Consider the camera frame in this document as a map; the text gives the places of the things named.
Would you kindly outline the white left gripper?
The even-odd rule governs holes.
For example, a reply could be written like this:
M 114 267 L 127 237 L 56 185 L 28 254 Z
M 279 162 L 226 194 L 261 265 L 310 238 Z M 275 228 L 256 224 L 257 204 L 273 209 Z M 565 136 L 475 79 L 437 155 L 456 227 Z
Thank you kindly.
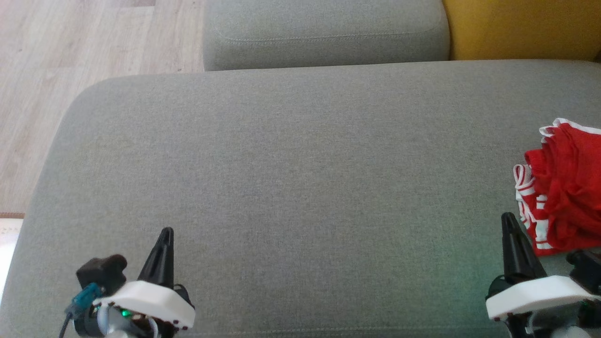
M 174 285 L 174 229 L 161 230 L 138 281 L 94 305 L 103 338 L 172 338 L 191 329 L 195 308 L 186 288 Z

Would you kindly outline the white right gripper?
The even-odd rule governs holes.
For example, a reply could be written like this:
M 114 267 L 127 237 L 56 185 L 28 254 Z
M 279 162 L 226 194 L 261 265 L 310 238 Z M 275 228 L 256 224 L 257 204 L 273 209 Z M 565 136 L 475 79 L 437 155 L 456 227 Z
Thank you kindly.
M 592 338 L 594 294 L 569 277 L 547 277 L 513 213 L 502 214 L 501 229 L 505 280 L 536 279 L 486 298 L 489 319 L 511 338 Z

